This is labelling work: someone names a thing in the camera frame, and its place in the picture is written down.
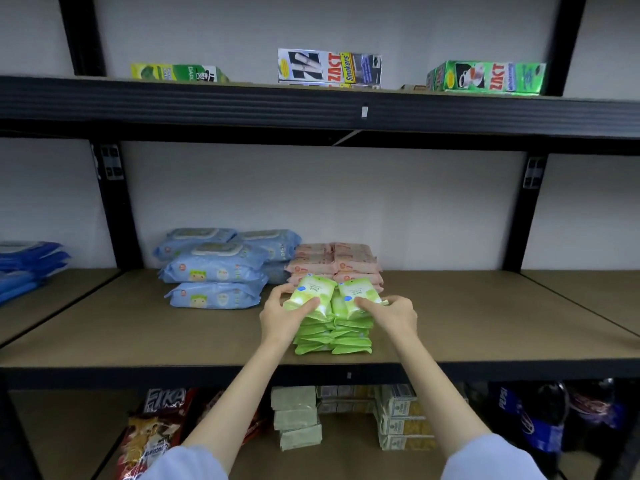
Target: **pink package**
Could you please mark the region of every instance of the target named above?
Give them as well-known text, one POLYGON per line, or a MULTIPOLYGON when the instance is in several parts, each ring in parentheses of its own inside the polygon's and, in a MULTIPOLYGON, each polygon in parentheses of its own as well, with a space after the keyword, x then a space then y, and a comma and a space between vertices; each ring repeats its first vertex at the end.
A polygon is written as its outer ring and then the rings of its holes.
POLYGON ((300 244, 296 248, 296 258, 306 258, 316 254, 331 254, 331 244, 316 243, 316 244, 300 244))
MULTIPOLYGON (((298 284, 300 283, 300 280, 305 276, 307 276, 308 274, 309 273, 294 273, 289 277, 287 282, 292 283, 295 286, 298 286, 298 284)), ((314 274, 314 276, 320 276, 321 278, 329 278, 330 280, 333 279, 332 274, 314 274)))
POLYGON ((367 254, 342 254, 335 256, 335 268, 336 272, 355 271, 357 273, 379 273, 382 271, 378 260, 367 254))
POLYGON ((372 285, 380 285, 382 286, 385 282, 382 280, 382 276, 380 273, 358 273, 353 271, 338 271, 333 277, 333 281, 337 281, 338 283, 343 283, 349 280, 356 280, 358 278, 366 278, 368 279, 372 285))
POLYGON ((336 268, 333 256, 324 254, 314 254, 308 257, 293 258, 285 268, 291 274, 294 273, 314 273, 314 274, 335 274, 336 268))
POLYGON ((336 255, 366 254, 373 256, 371 248, 367 244, 351 244, 349 242, 332 242, 331 244, 336 255))

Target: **light blue sleeve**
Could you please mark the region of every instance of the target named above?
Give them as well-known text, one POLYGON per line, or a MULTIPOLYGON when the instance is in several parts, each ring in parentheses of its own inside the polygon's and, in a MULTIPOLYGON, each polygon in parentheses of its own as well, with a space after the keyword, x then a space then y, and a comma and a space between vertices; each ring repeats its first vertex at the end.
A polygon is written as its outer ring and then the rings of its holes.
POLYGON ((531 455, 498 435, 484 435, 449 457, 442 480, 545 480, 531 455))
POLYGON ((176 446, 158 458, 140 480, 228 480, 213 455, 201 446, 176 446))

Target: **toothpaste box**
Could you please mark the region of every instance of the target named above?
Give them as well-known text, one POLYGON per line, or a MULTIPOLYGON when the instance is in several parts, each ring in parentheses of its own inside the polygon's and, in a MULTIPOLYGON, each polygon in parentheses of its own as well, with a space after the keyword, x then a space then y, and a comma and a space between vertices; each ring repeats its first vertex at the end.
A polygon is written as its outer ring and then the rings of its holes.
POLYGON ((278 80, 380 87, 382 56, 352 52, 278 49, 278 80))
POLYGON ((434 91, 539 95, 546 64, 447 61, 427 74, 434 91))
POLYGON ((229 82, 229 78, 215 66, 186 64, 132 64, 134 79, 191 80, 194 82, 229 82))

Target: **hand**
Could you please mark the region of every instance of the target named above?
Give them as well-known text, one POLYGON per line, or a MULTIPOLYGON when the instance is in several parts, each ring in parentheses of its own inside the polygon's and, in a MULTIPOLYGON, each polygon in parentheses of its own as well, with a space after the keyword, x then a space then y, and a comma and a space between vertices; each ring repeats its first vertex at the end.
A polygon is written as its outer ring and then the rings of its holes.
POLYGON ((312 298, 296 310, 285 310, 280 304, 283 293, 293 293, 292 284, 276 286, 260 312, 262 343, 288 347, 300 328, 300 322, 320 305, 320 298, 312 298))
POLYGON ((411 300, 402 296, 388 296, 383 299, 388 300, 389 306, 373 303, 361 297, 356 298, 356 305, 368 311, 392 339, 408 333, 417 335, 418 314, 413 310, 411 300))

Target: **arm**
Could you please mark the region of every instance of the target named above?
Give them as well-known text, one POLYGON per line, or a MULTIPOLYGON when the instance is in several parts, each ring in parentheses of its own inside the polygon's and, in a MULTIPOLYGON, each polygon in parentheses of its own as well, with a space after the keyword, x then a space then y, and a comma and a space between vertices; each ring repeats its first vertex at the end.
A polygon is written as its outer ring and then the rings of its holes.
POLYGON ((450 457, 472 440, 491 433, 460 396, 417 334, 417 314, 411 300, 387 297, 391 306, 356 298, 357 306, 373 315, 391 339, 415 389, 444 455, 450 457))
POLYGON ((233 467, 264 390, 300 322, 319 304, 319 298, 313 298, 297 310, 284 310, 280 296, 291 293, 293 288, 293 285, 281 285, 273 289, 260 313, 262 343, 258 350, 183 443, 184 446, 204 446, 227 474, 233 467))

